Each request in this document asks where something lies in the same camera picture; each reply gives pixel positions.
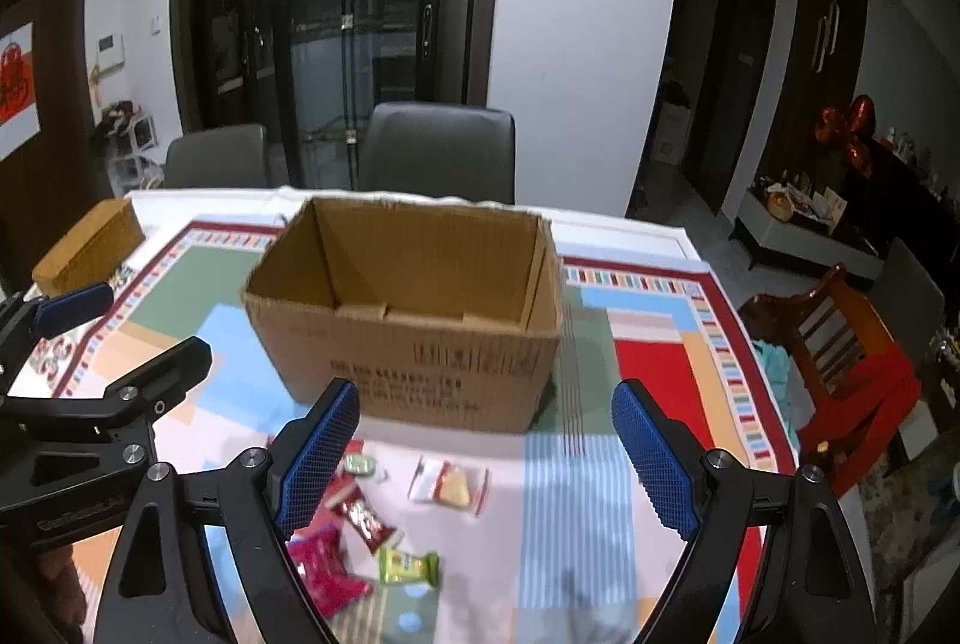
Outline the person's left hand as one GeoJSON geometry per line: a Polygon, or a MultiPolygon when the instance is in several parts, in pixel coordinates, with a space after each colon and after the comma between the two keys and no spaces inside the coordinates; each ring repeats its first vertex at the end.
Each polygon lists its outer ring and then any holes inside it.
{"type": "Polygon", "coordinates": [[[53,629],[65,642],[83,642],[88,602],[73,561],[73,546],[39,555],[37,571],[39,598],[53,629]]]}

